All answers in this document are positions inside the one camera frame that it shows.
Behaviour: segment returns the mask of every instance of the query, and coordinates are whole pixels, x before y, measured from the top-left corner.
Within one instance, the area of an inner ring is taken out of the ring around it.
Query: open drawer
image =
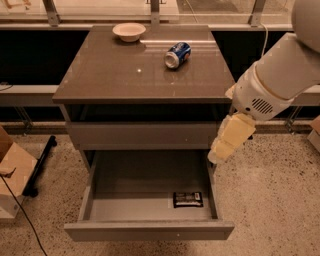
[[[205,150],[96,151],[75,241],[227,239],[219,218],[214,168]],[[174,207],[174,192],[201,192],[203,207]]]

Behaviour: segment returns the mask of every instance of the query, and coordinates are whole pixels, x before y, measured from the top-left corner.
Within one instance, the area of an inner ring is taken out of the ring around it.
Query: white bowl
[[[139,23],[122,23],[116,25],[112,31],[118,35],[122,41],[134,42],[146,31],[146,27]]]

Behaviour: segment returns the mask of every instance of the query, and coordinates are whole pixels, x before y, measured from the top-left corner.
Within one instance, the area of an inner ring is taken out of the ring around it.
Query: soda can
[[[168,68],[178,68],[191,54],[191,47],[185,42],[172,46],[164,56],[164,62]]]

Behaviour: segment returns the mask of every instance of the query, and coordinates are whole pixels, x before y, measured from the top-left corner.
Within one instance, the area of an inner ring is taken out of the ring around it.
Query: drawer front
[[[74,241],[226,240],[232,222],[75,223],[65,230]]]
[[[75,148],[80,150],[121,149],[208,149],[217,134],[217,124],[107,124],[67,123]]]

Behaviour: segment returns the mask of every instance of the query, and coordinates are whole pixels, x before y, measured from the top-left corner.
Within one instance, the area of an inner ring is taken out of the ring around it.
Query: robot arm
[[[320,1],[296,0],[295,33],[286,33],[227,92],[238,111],[222,122],[208,155],[226,160],[255,131],[255,120],[270,120],[295,97],[320,82]]]

